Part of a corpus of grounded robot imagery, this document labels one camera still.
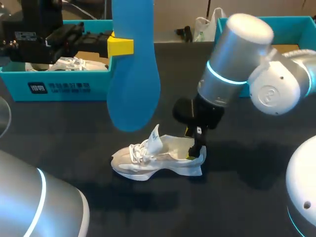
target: robotic arm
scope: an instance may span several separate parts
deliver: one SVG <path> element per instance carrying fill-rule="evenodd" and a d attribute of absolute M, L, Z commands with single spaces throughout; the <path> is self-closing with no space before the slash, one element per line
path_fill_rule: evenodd
<path fill-rule="evenodd" d="M 274 34 L 268 24 L 235 14 L 218 40 L 193 100 L 181 98 L 173 116 L 187 125 L 194 137 L 190 157 L 198 157 L 208 129 L 215 129 L 225 108 L 237 99 L 246 83 L 260 111 L 269 115 L 287 113 L 315 89 L 316 52 L 297 50 L 280 54 L 271 47 Z"/>

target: white shoe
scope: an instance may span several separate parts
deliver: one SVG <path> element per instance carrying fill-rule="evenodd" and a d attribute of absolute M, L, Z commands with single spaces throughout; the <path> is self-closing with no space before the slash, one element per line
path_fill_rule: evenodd
<path fill-rule="evenodd" d="M 55 64 L 25 64 L 25 71 L 107 71 L 107 65 L 101 62 L 80 58 L 61 57 Z"/>
<path fill-rule="evenodd" d="M 198 158 L 187 159 L 194 139 L 169 135 L 159 137 L 158 128 L 159 125 L 152 131 L 149 139 L 141 144 L 130 145 L 116 152 L 111 162 L 113 170 L 137 181 L 148 180 L 161 169 L 170 169 L 185 176 L 201 176 L 206 147 L 202 147 Z"/>

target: teal storage box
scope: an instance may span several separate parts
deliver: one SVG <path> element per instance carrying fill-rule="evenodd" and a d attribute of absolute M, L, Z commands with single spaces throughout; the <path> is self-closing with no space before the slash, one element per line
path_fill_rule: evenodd
<path fill-rule="evenodd" d="M 80 22 L 92 33 L 113 30 L 112 20 L 64 21 L 65 24 Z M 110 59 L 108 71 L 26 72 L 25 63 L 11 62 L 1 68 L 0 76 L 17 102 L 106 101 L 114 70 L 114 58 Z"/>
<path fill-rule="evenodd" d="M 274 32 L 272 44 L 297 44 L 300 49 L 316 51 L 316 24 L 309 16 L 259 17 L 271 26 Z M 226 26 L 227 18 L 217 20 L 215 43 Z M 249 86 L 245 85 L 241 97 L 249 97 Z"/>

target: wall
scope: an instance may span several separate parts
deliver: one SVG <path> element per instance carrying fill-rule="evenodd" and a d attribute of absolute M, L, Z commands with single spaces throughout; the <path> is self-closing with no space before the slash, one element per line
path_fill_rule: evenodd
<path fill-rule="evenodd" d="M 303 8 L 303 14 L 307 16 L 316 15 L 316 0 L 306 0 Z"/>
<path fill-rule="evenodd" d="M 254 16 L 302 15 L 303 2 L 304 0 L 211 0 L 210 12 L 220 6 L 227 15 L 234 13 Z"/>
<path fill-rule="evenodd" d="M 206 17 L 207 5 L 208 0 L 155 0 L 155 31 L 193 27 L 197 17 Z"/>
<path fill-rule="evenodd" d="M 17 0 L 0 0 L 2 4 L 8 8 L 12 13 L 21 10 L 21 5 L 18 3 Z"/>

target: white shoe in bin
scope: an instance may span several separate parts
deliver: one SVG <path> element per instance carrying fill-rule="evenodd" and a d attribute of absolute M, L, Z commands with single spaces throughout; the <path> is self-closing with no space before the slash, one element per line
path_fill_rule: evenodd
<path fill-rule="evenodd" d="M 55 64 L 25 64 L 25 71 L 107 71 L 108 65 L 80 58 L 61 57 Z"/>

